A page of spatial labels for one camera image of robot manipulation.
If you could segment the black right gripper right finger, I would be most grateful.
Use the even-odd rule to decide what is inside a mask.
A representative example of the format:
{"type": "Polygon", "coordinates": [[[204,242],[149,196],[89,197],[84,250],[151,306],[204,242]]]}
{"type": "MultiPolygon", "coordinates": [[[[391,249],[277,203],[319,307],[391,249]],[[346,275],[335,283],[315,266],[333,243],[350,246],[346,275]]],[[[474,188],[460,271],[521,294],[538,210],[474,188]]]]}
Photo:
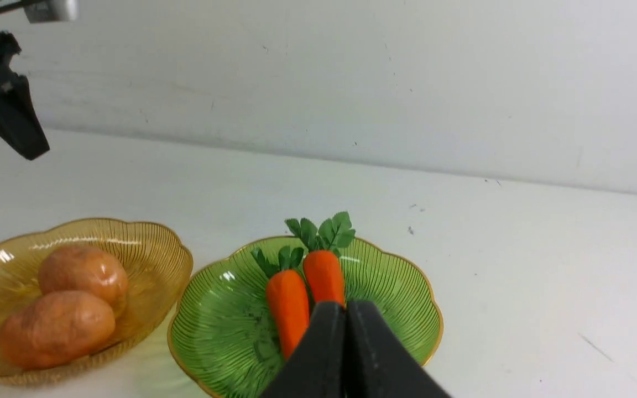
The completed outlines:
{"type": "Polygon", "coordinates": [[[450,397],[369,301],[347,303],[344,374],[348,397],[450,397]]]}

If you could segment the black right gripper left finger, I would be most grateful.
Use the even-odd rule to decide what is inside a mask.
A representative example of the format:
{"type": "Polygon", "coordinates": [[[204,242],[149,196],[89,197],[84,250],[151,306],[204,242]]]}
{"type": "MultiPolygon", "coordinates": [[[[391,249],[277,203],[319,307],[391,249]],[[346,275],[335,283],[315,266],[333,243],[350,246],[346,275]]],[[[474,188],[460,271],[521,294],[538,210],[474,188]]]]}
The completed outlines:
{"type": "Polygon", "coordinates": [[[346,313],[336,302],[319,302],[309,327],[261,397],[344,397],[346,313]]]}

